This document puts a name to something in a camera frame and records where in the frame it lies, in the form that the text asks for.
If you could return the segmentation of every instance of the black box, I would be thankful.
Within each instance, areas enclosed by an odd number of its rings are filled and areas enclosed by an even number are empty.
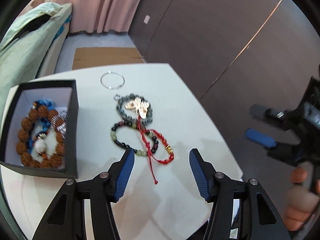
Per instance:
[[[59,107],[68,108],[67,130],[65,134],[64,167],[41,169],[24,167],[16,152],[21,129],[21,120],[28,116],[34,101],[50,99]],[[77,178],[76,166],[76,127],[78,118],[78,97],[75,80],[50,80],[20,84],[9,106],[0,140],[0,164],[16,171],[39,177]]]

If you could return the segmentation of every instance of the white table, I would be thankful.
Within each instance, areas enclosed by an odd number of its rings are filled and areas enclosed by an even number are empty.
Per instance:
[[[121,73],[125,84],[108,90],[100,84],[107,71]],[[77,124],[77,166],[79,179],[92,179],[118,161],[123,150],[110,139],[110,129],[120,121],[116,93],[144,96],[153,108],[149,128],[161,132],[172,146],[175,159],[169,165],[153,162],[154,184],[147,158],[135,157],[124,196],[113,205],[122,240],[185,240],[208,219],[212,208],[200,196],[189,165],[189,151],[198,148],[204,160],[232,179],[242,171],[219,131],[179,76],[168,64],[113,65],[59,73],[38,80],[76,79],[79,115]],[[4,116],[16,87],[10,90]],[[117,136],[137,149],[143,149],[137,132],[122,128]],[[156,157],[166,159],[162,145]],[[15,173],[1,166],[9,207],[26,237],[31,240],[48,205],[65,179],[40,178]],[[85,202],[88,240],[93,240],[90,201]]]

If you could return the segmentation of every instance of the white bead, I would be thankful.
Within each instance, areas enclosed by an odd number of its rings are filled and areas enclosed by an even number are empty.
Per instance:
[[[44,140],[38,139],[35,141],[34,148],[37,153],[43,153],[46,150],[47,145]]]

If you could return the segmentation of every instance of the cardboard box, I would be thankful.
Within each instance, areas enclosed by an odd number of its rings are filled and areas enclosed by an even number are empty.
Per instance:
[[[78,48],[76,49],[72,69],[135,63],[144,63],[136,48]]]
[[[33,102],[41,99],[52,100],[57,111],[68,109],[64,140],[64,165],[57,169],[25,167],[21,164],[20,155],[16,152],[16,145],[19,142],[17,134],[21,129],[21,120],[28,116]],[[3,125],[0,140],[0,164],[20,174],[50,178],[77,178],[76,126],[78,109],[75,80],[39,81],[19,85]]]

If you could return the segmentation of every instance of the red string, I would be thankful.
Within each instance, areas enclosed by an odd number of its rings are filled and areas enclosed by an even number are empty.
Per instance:
[[[156,176],[155,176],[155,174],[154,174],[154,172],[153,172],[151,157],[152,157],[155,161],[157,161],[158,163],[160,163],[160,164],[168,164],[168,163],[170,163],[170,162],[173,161],[173,159],[174,159],[174,154],[173,154],[173,152],[170,153],[169,158],[166,159],[166,160],[157,160],[157,159],[153,156],[153,154],[152,154],[152,152],[151,152],[151,149],[150,149],[150,143],[146,140],[144,134],[145,134],[147,131],[152,131],[154,134],[157,135],[157,137],[158,137],[159,139],[162,140],[162,142],[163,142],[163,144],[164,144],[165,147],[168,146],[167,140],[163,137],[163,135],[162,135],[161,133],[158,133],[158,132],[157,132],[156,130],[154,130],[154,129],[142,130],[142,129],[141,129],[141,121],[140,121],[140,120],[141,120],[141,118],[140,118],[140,116],[138,116],[137,127],[138,127],[138,130],[139,130],[140,134],[141,134],[141,138],[142,138],[142,140],[143,140],[143,142],[144,142],[144,144],[146,145],[146,148],[147,148],[148,160],[149,160],[149,165],[150,165],[150,169],[151,169],[151,173],[152,173],[153,179],[154,179],[154,181],[155,181],[155,184],[158,184],[158,181],[156,180]]]
[[[146,138],[144,137],[144,132],[141,130],[140,116],[138,117],[137,127],[138,127],[138,130],[139,130],[140,134],[141,134],[141,138],[142,138],[144,144],[147,147],[148,160],[149,160],[149,165],[150,165],[150,169],[151,169],[151,173],[152,173],[153,179],[155,181],[155,184],[158,184],[158,181],[156,180],[156,176],[155,176],[155,174],[153,172],[153,168],[152,168],[152,161],[151,161],[152,152],[151,152],[151,149],[150,149],[150,143],[146,140]]]

